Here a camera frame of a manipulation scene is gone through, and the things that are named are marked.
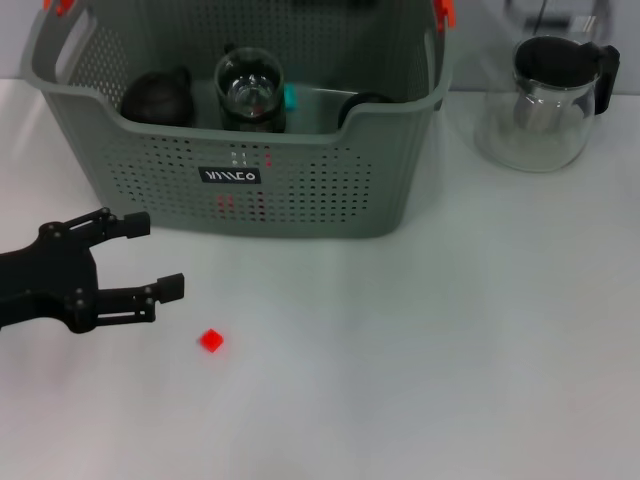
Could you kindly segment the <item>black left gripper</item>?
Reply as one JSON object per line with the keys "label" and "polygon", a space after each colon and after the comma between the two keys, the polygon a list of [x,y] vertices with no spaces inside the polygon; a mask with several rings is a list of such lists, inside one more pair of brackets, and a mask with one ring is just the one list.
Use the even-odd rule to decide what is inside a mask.
{"label": "black left gripper", "polygon": [[153,323],[157,303],[184,298],[184,275],[141,287],[98,290],[90,252],[108,240],[147,236],[150,229],[148,213],[118,218],[106,207],[44,224],[31,245],[1,255],[1,326],[52,318],[81,334],[98,327]]}

